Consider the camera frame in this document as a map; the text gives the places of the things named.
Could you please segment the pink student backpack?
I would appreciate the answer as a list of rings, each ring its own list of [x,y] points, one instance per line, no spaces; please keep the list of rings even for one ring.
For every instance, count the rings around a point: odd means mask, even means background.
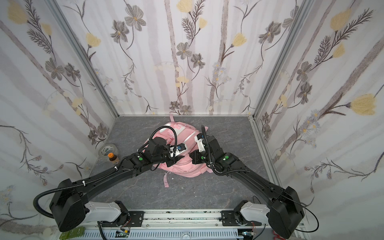
[[[212,173],[213,171],[207,166],[206,163],[193,165],[192,159],[190,158],[190,153],[195,150],[199,150],[194,138],[201,132],[189,124],[176,122],[172,114],[170,114],[170,122],[166,125],[173,128],[174,132],[170,129],[164,128],[156,132],[154,137],[160,137],[166,140],[167,143],[171,145],[171,149],[173,149],[173,145],[175,143],[174,134],[177,134],[178,145],[184,143],[187,146],[187,150],[180,154],[183,155],[184,158],[179,160],[173,166],[168,168],[166,163],[160,163],[154,164],[153,167],[164,170],[167,173],[173,173],[186,178],[194,178],[205,172]]]

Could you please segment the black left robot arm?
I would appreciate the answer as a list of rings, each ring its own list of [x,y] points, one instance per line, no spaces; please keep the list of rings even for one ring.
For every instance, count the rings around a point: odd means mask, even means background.
[[[157,128],[155,133],[162,129],[171,130],[173,142],[151,134],[137,152],[124,157],[113,168],[75,182],[64,180],[57,188],[38,194],[33,200],[34,208],[41,215],[54,219],[61,232],[84,223],[93,214],[90,201],[100,193],[146,171],[154,171],[162,163],[173,165],[183,158],[181,153],[187,147],[178,142],[176,130],[164,126]]]

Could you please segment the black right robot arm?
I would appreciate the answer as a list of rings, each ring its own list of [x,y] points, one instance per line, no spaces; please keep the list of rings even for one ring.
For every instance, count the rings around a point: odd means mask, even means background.
[[[298,230],[305,217],[305,207],[298,193],[291,187],[282,188],[248,168],[237,156],[225,153],[213,136],[208,136],[205,126],[196,138],[199,149],[190,154],[193,160],[205,164],[217,176],[227,176],[246,186],[264,202],[262,215],[251,207],[250,202],[240,206],[238,212],[249,222],[268,224],[278,235],[287,239]]]

